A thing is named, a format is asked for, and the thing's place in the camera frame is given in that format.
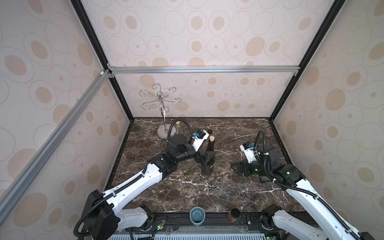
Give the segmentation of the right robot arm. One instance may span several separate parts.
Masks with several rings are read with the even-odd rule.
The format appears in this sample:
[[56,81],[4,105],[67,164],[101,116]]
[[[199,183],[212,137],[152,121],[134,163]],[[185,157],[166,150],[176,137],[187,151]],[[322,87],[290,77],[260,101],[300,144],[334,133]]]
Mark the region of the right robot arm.
[[348,223],[313,188],[305,175],[294,165],[283,165],[274,147],[267,145],[266,133],[258,132],[253,142],[240,145],[246,159],[232,163],[238,176],[257,175],[268,178],[291,195],[318,224],[315,228],[301,221],[282,207],[272,204],[265,208],[259,222],[266,231],[284,230],[299,240],[372,240],[368,232],[360,232]]

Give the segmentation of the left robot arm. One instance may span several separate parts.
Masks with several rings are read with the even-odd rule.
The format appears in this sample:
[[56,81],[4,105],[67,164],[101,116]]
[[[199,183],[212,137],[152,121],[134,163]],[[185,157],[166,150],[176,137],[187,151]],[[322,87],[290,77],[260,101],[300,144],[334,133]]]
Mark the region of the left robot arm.
[[150,226],[151,211],[143,207],[125,209],[125,206],[173,173],[180,162],[194,159],[198,164],[205,164],[216,155],[216,151],[200,151],[200,147],[212,135],[212,130],[198,129],[194,132],[184,119],[175,119],[171,126],[176,122],[186,125],[190,138],[182,134],[168,135],[165,150],[147,160],[136,175],[102,193],[98,190],[91,192],[74,226],[75,237],[90,236],[94,240],[107,240],[119,230]]

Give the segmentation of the dark green wine bottle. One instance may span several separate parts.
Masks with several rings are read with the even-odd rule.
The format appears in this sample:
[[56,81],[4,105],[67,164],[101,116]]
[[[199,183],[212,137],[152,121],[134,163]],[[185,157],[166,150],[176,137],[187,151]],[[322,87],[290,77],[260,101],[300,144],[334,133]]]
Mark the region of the dark green wine bottle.
[[[214,151],[214,145],[215,145],[215,137],[210,136],[209,137],[209,143],[207,146],[206,151],[211,152]],[[206,164],[202,166],[202,173],[206,176],[209,176],[212,174],[214,165],[215,165],[216,158],[213,156]]]

